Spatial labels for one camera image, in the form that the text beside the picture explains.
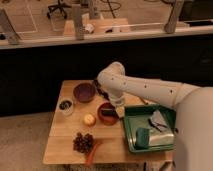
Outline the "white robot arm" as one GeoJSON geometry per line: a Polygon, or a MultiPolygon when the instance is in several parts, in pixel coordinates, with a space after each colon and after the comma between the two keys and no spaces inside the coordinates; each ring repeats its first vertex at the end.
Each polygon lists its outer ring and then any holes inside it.
{"type": "Polygon", "coordinates": [[[126,92],[176,111],[173,171],[213,171],[213,87],[129,77],[120,62],[97,80],[115,107],[124,105],[126,92]]]}

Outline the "translucent grey gripper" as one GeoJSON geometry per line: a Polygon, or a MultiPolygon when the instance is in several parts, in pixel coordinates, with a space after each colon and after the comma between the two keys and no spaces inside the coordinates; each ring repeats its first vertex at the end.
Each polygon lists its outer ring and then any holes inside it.
{"type": "Polygon", "coordinates": [[[119,117],[123,117],[125,114],[125,99],[124,96],[116,97],[109,96],[110,103],[115,107],[115,111],[119,117]]]}

